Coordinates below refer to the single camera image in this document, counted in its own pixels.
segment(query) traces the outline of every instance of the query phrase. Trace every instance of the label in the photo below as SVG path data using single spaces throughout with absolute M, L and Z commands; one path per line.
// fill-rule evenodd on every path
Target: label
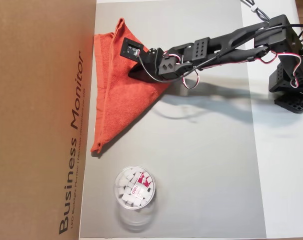
M 146 180 L 146 177 L 144 176 L 144 174 L 140 174 L 140 177 L 138 178 L 136 183 L 140 183 L 141 185 L 143 185 L 144 187 L 146 187 L 146 190 L 148 189 L 148 187 L 150 186 L 150 183 L 148 183 L 148 181 Z
M 136 182 L 136 184 L 133 186 L 131 190 L 131 194 L 134 195 L 136 198 L 139 198 L 140 200 L 143 200 L 143 192 L 145 189 L 143 189 L 143 186 Z
M 141 173 L 130 194 L 134 195 L 140 200 L 143 200 L 143 192 L 148 190 L 149 185 L 150 183 L 147 182 L 144 173 Z

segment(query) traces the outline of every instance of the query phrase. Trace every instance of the white sugar cube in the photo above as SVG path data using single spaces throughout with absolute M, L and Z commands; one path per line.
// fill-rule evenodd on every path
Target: white sugar cube
M 141 167 L 135 167 L 135 170 L 141 173 L 145 172 Z
M 121 199 L 124 200 L 125 202 L 127 202 L 129 198 L 130 198 L 130 195 L 127 193 L 124 193 L 123 196 L 121 197 Z
M 125 187 L 125 193 L 127 193 L 127 194 L 131 194 L 131 188 L 129 187 L 129 186 L 127 186 L 127 187 Z
M 125 192 L 123 187 L 118 188 L 118 195 L 123 195 Z
M 144 176 L 145 178 L 148 178 L 148 177 L 150 176 L 150 174 L 149 174 L 148 172 L 144 172 L 144 173 L 143 173 L 143 176 Z
M 137 180 L 138 180 L 138 176 L 135 175 L 130 182 L 135 184 Z
M 149 193 L 147 190 L 144 190 L 144 191 L 142 191 L 141 195 L 142 195 L 144 198 L 147 198 L 147 197 L 150 195 L 150 193 Z
M 137 172 L 136 168 L 133 168 L 133 169 L 130 170 L 130 173 L 131 173 L 131 174 L 134 174 L 134 175 L 135 175 L 136 172 Z
M 149 183 L 149 184 L 153 181 L 151 176 L 147 177 L 146 180 L 147 180 L 147 183 Z
M 133 201 L 134 207 L 139 207 L 141 205 L 142 200 L 140 200 L 138 197 L 135 198 Z
M 121 187 L 125 187 L 125 186 L 127 186 L 127 184 L 129 183 L 130 181 L 128 180 L 128 179 L 125 179 L 125 178 L 121 178 L 120 180 L 119 180 L 119 186 L 121 186 Z
M 134 184 L 130 181 L 128 184 L 127 184 L 128 187 L 130 187 L 131 189 L 134 187 Z
M 124 171 L 123 175 L 124 175 L 125 178 L 127 178 L 127 176 L 129 174 L 131 174 L 131 173 L 132 173 L 132 170 L 131 169 L 127 169 L 126 171 Z
M 148 194 L 148 195 L 145 197 L 145 200 L 148 202 L 148 201 L 151 199 L 151 197 L 152 197 L 152 196 Z
M 145 206 L 147 204 L 147 201 L 145 199 L 141 200 L 140 205 Z
M 132 204 L 135 201 L 135 196 L 134 195 L 129 195 L 127 203 Z
M 127 176 L 128 181 L 132 180 L 132 179 L 133 179 L 133 177 L 134 177 L 134 175 L 133 175 L 132 173 L 131 173 L 131 174 L 129 174 L 129 175 Z

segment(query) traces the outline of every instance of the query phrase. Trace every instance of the black plastic part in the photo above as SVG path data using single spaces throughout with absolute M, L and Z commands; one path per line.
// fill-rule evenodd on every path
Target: black plastic part
M 137 57 L 137 49 L 140 49 L 139 56 L 148 73 L 160 80 L 177 79 L 184 73 L 189 72 L 194 66 L 214 57 L 217 58 L 199 66 L 198 69 L 202 70 L 203 68 L 225 63 L 254 61 L 256 58 L 266 55 L 270 50 L 276 53 L 295 53 L 300 55 L 302 60 L 295 71 L 299 87 L 294 88 L 291 86 L 291 81 L 295 81 L 293 71 L 299 63 L 299 59 L 295 56 L 279 55 L 281 64 L 277 66 L 277 70 L 269 77 L 269 91 L 272 93 L 285 92 L 283 96 L 274 101 L 275 104 L 293 113 L 301 113 L 303 111 L 303 45 L 292 27 L 279 28 L 258 35 L 254 39 L 254 49 L 231 50 L 232 47 L 259 33 L 261 29 L 288 24 L 290 23 L 287 17 L 280 15 L 272 18 L 269 22 L 243 27 L 230 34 L 215 38 L 206 37 L 196 40 L 194 43 L 172 47 L 165 56 L 160 48 L 157 50 L 152 48 L 148 52 L 144 52 L 142 44 L 125 38 L 120 55 L 137 62 L 128 74 L 130 77 L 154 83 L 155 80 L 148 76 L 140 64 Z M 183 59 L 183 62 L 179 62 L 175 56 L 169 56 L 169 54 L 178 55 Z
M 208 42 L 210 38 L 206 37 L 200 40 L 195 41 L 193 45 L 191 61 L 198 65 L 199 63 L 205 62 L 207 60 L 207 51 L 208 51 Z
M 283 68 L 283 64 L 280 63 L 278 64 L 277 69 L 269 77 L 269 91 L 271 93 L 279 91 L 303 92 L 303 79 L 298 78 L 299 88 L 293 88 L 291 86 L 291 80 L 292 79 Z
M 290 24 L 290 22 L 286 15 L 274 17 L 269 21 L 270 27 L 288 24 Z M 303 45 L 292 27 L 267 31 L 255 38 L 254 46 L 255 48 L 259 46 L 269 46 L 269 48 L 276 53 L 285 52 L 303 55 Z M 279 59 L 287 75 L 294 80 L 295 77 L 293 76 L 293 69 L 299 62 L 298 58 L 294 56 L 280 55 Z M 301 64 L 296 70 L 296 76 L 299 80 L 303 80 L 303 64 Z
M 269 91 L 271 93 L 284 91 L 291 87 L 291 79 L 285 72 L 283 65 L 280 63 L 277 69 L 269 77 Z
M 122 46 L 121 46 L 121 51 L 120 51 L 120 55 L 124 58 L 133 60 L 137 63 L 139 63 L 139 59 L 137 57 L 137 55 L 135 55 L 136 53 L 136 49 L 140 50 L 140 55 L 143 56 L 144 55 L 144 45 L 133 41 L 127 37 L 124 37 L 123 42 L 122 42 Z
M 299 114 L 303 112 L 303 106 L 301 105 L 301 99 L 299 95 L 291 95 L 291 94 L 284 94 L 277 98 L 275 104 L 291 111 L 292 113 Z
M 146 70 L 149 72 L 151 76 L 153 76 L 156 79 L 159 79 L 158 69 L 159 65 L 161 63 L 161 60 L 163 59 L 164 51 L 161 48 L 155 49 L 152 48 L 148 52 L 145 53 L 145 56 L 143 58 L 144 66 Z M 143 66 L 139 63 L 137 63 L 128 73 L 128 76 L 141 80 L 147 83 L 154 83 L 155 80 L 152 79 L 144 70 Z

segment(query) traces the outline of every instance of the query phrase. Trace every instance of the red towel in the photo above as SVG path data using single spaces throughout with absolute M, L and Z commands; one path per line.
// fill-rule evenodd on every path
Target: red towel
M 136 62 L 120 56 L 124 38 L 139 42 L 123 18 L 118 21 L 115 32 L 94 36 L 97 103 L 91 152 L 99 153 L 169 86 L 128 77 Z

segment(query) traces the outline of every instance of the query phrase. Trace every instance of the red label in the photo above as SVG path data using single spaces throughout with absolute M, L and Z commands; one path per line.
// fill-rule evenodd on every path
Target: red label
M 141 173 L 141 174 L 140 174 L 140 177 L 138 178 L 138 181 L 137 181 L 137 182 L 140 183 L 140 184 L 142 184 L 142 185 L 144 185 L 145 187 L 148 188 L 148 187 L 150 186 L 150 183 L 147 182 L 146 178 L 147 178 L 147 177 L 144 177 L 144 174 Z

